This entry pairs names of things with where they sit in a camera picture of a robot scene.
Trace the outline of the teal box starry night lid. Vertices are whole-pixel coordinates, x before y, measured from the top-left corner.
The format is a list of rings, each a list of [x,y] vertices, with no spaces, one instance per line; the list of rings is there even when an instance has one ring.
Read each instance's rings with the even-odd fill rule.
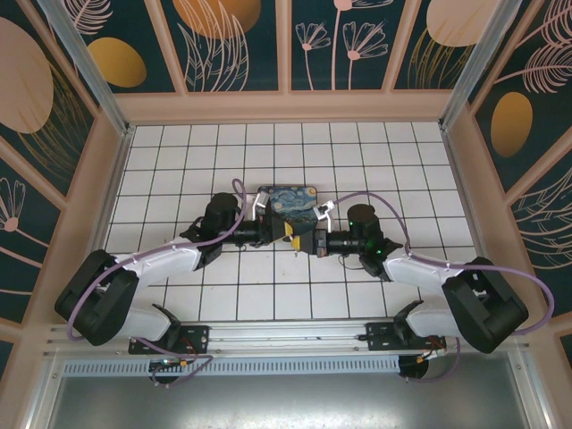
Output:
[[[317,225],[317,190],[313,186],[260,186],[258,193],[267,194],[265,206],[270,206],[273,215],[285,226],[285,239],[297,239],[312,231]]]

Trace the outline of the grey metal sheet panel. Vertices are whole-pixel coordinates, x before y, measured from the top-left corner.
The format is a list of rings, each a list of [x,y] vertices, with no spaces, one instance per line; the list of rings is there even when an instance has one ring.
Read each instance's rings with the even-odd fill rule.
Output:
[[[545,429],[504,370],[438,383],[394,374],[66,378],[33,429]]]

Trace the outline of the aluminium mounting rail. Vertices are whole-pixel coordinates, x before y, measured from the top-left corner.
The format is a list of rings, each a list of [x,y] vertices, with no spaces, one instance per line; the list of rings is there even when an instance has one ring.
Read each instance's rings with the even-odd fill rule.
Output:
[[[270,322],[206,322],[207,353],[216,358],[317,357],[365,355],[368,345],[358,336],[367,319]],[[115,338],[104,345],[69,341],[64,325],[48,329],[40,350],[46,356],[74,358],[127,357],[130,340]]]

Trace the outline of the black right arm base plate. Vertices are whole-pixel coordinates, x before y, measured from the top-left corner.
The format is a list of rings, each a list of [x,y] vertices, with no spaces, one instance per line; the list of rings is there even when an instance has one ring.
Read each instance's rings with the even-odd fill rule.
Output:
[[[420,337],[406,323],[379,322],[366,324],[366,331],[357,337],[370,351],[445,349],[443,337]]]

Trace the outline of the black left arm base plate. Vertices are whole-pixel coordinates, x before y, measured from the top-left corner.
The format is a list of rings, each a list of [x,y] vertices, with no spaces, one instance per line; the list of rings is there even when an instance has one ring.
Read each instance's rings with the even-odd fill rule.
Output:
[[[207,325],[182,325],[169,330],[159,341],[133,340],[129,343],[130,355],[165,354],[175,357],[203,355],[207,353],[210,328]]]

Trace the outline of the aluminium corner post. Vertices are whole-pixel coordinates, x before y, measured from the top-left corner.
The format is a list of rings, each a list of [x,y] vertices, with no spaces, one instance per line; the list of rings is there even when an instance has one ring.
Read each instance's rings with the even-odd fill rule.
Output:
[[[442,133],[447,134],[458,119],[477,82],[499,50],[510,26],[518,22],[518,13],[524,7],[523,3],[527,1],[500,0],[493,9],[492,16],[486,22],[482,35],[468,57],[439,119]]]
[[[60,0],[37,0],[38,4],[53,25],[56,35],[63,42],[66,51],[71,55],[83,74],[89,88],[100,106],[103,108],[113,127],[121,137],[125,137],[129,130],[126,120],[119,107],[114,94],[99,71],[80,33],[74,28],[70,17],[64,10]]]

